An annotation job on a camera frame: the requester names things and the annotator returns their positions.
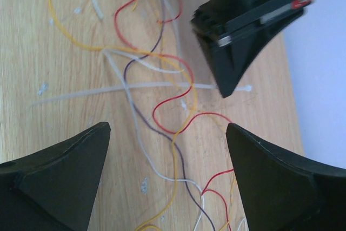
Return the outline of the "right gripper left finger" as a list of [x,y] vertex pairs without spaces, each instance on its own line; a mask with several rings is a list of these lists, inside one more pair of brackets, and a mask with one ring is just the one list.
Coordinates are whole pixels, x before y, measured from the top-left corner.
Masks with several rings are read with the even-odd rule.
[[87,230],[110,141],[100,122],[1,164],[1,230]]

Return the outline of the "white zip tie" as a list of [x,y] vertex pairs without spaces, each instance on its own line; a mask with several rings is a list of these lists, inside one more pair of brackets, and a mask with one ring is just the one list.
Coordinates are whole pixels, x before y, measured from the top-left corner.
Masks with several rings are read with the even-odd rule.
[[[178,82],[177,85],[178,85],[178,87],[181,87],[181,88],[187,88],[190,86],[187,82]],[[145,83],[128,84],[128,89],[158,88],[158,87],[173,87],[173,86],[174,85],[170,82],[145,82]],[[214,84],[200,84],[200,83],[196,84],[195,83],[194,87],[197,89],[217,89],[216,85],[214,85]],[[62,100],[68,100],[71,98],[97,95],[97,94],[109,93],[109,92],[114,92],[114,91],[123,91],[123,90],[125,90],[125,87],[123,87],[122,85],[114,85],[114,86],[110,86],[110,87],[96,88],[96,89],[90,89],[90,90],[85,90],[85,91],[78,91],[78,92],[74,92],[74,93],[54,96],[54,97],[46,98],[43,100],[35,101],[30,106],[33,107],[36,105],[41,105],[41,104],[45,104],[45,103],[49,103],[49,102],[62,101]],[[251,92],[252,91],[252,85],[245,85],[245,86],[236,87],[235,91]]]

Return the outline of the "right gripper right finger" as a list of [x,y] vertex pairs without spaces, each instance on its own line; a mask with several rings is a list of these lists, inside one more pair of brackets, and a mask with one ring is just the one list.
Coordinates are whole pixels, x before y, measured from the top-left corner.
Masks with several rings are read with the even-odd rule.
[[249,230],[345,230],[345,169],[293,153],[235,123],[226,136]]

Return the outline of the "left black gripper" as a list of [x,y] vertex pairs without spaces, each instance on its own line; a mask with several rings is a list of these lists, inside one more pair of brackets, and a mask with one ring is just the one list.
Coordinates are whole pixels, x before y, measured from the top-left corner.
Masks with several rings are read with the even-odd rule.
[[232,95],[263,48],[313,1],[267,0],[247,11],[217,11],[207,2],[195,11],[191,24],[222,97]]

